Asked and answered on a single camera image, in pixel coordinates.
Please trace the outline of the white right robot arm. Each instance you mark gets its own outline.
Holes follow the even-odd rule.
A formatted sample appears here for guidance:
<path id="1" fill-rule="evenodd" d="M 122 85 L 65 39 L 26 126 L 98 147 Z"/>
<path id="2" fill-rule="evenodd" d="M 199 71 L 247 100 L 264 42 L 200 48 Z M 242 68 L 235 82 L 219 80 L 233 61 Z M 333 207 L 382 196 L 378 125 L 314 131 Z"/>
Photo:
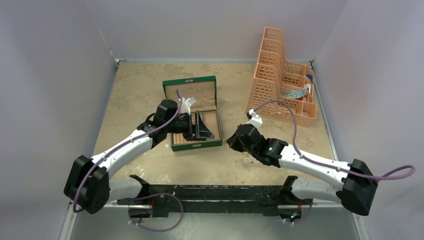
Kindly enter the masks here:
<path id="1" fill-rule="evenodd" d="M 348 163 L 317 156 L 317 163 L 312 163 L 307 158 L 312 158 L 313 154 L 296 151 L 293 145 L 283 140 L 265 138 L 251 124 L 239 125 L 226 143 L 230 149 L 248 153 L 263 165 L 312 176 L 314 179 L 294 175 L 286 178 L 280 196 L 288 204 L 296 200 L 317 199 L 339 203 L 357 215 L 368 216 L 370 213 L 378 182 L 357 176 L 372 174 L 361 160 Z"/>

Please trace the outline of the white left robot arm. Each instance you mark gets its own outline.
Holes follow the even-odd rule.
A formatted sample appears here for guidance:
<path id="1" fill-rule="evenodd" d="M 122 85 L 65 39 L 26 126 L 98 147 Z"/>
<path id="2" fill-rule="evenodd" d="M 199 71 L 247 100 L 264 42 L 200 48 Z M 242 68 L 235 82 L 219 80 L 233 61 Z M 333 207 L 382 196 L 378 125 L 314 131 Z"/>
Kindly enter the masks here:
<path id="1" fill-rule="evenodd" d="M 215 137 L 199 111 L 191 112 L 196 99 L 180 97 L 179 100 L 179 103 L 162 100 L 154 113 L 112 148 L 74 160 L 64 187 L 64 194 L 73 201 L 74 213 L 97 213 L 109 201 L 111 177 L 164 141 L 168 134 L 181 134 L 186 141 L 206 141 Z"/>

